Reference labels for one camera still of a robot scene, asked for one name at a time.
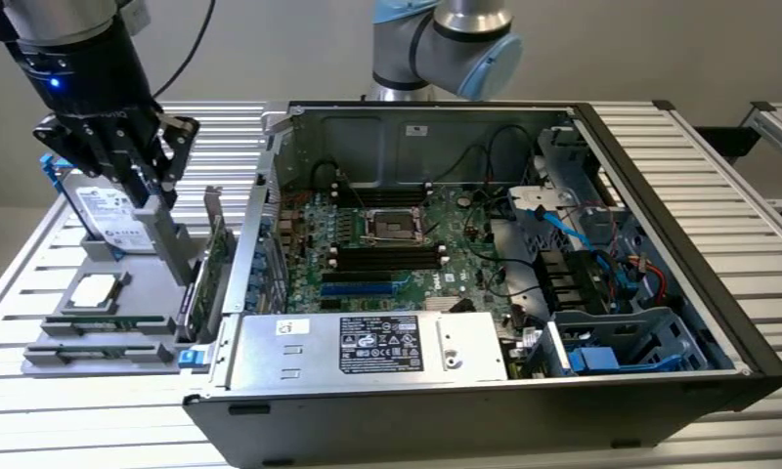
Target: small circuit board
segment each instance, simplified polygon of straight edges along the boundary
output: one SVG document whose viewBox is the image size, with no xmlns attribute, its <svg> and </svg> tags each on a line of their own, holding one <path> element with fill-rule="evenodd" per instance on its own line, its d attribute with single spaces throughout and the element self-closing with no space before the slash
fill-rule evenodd
<svg viewBox="0 0 782 469">
<path fill-rule="evenodd" d="M 470 242 L 480 254 L 496 255 L 480 210 L 466 225 L 472 195 L 462 188 L 435 189 L 418 207 L 343 208 L 324 194 L 308 192 L 288 193 L 284 200 L 279 230 L 289 272 L 287 313 L 448 311 L 470 299 L 498 321 L 508 315 L 510 300 L 484 289 L 495 276 L 491 289 L 506 292 L 502 266 L 467 248 Z M 359 253 L 361 267 L 344 273 L 348 266 L 331 259 L 333 252 L 348 250 Z M 384 252 L 389 259 L 379 255 Z M 428 257 L 436 269 L 405 269 L 409 262 L 419 265 L 407 256 Z"/>
</svg>

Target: power supply label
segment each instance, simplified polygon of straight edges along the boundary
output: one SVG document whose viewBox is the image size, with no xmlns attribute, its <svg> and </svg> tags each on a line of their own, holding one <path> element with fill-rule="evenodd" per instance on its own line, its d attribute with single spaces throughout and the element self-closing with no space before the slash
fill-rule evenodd
<svg viewBox="0 0 782 469">
<path fill-rule="evenodd" d="M 343 373 L 422 371 L 416 316 L 340 318 L 339 339 Z"/>
</svg>

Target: motherboard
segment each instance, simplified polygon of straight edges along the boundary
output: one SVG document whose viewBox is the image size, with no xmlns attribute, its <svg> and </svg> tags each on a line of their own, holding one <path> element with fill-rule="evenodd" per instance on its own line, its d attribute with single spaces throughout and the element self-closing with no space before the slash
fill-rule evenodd
<svg viewBox="0 0 782 469">
<path fill-rule="evenodd" d="M 284 196 L 288 313 L 448 311 L 468 300 L 460 308 L 500 320 L 511 306 L 503 270 L 470 251 L 496 256 L 476 193 L 439 187 L 419 200 L 395 193 L 377 203 L 373 192 L 341 192 Z"/>
</svg>

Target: warning label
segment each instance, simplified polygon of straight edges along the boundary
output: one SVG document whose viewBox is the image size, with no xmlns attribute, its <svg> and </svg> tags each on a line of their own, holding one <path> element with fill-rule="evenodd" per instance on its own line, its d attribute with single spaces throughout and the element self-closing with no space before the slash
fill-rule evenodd
<svg viewBox="0 0 782 469">
<path fill-rule="evenodd" d="M 416 316 L 340 318 L 339 334 L 345 374 L 422 371 Z"/>
<path fill-rule="evenodd" d="M 125 252 L 152 250 L 144 225 L 133 219 L 128 197 L 104 188 L 80 188 L 76 193 L 104 240 Z"/>
</svg>

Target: sticker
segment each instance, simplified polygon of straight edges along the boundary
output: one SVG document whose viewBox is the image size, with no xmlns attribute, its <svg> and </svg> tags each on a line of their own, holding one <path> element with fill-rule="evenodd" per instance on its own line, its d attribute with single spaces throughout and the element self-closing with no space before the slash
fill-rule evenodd
<svg viewBox="0 0 782 469">
<path fill-rule="evenodd" d="M 423 371 L 416 316 L 340 318 L 339 336 L 343 373 Z"/>
<path fill-rule="evenodd" d="M 77 188 L 86 216 L 104 240 L 122 251 L 150 251 L 153 243 L 144 225 L 133 219 L 133 205 L 114 189 Z"/>
<path fill-rule="evenodd" d="M 309 334 L 309 320 L 277 320 L 275 335 Z"/>
<path fill-rule="evenodd" d="M 405 137 L 428 137 L 427 125 L 407 125 Z"/>
</svg>

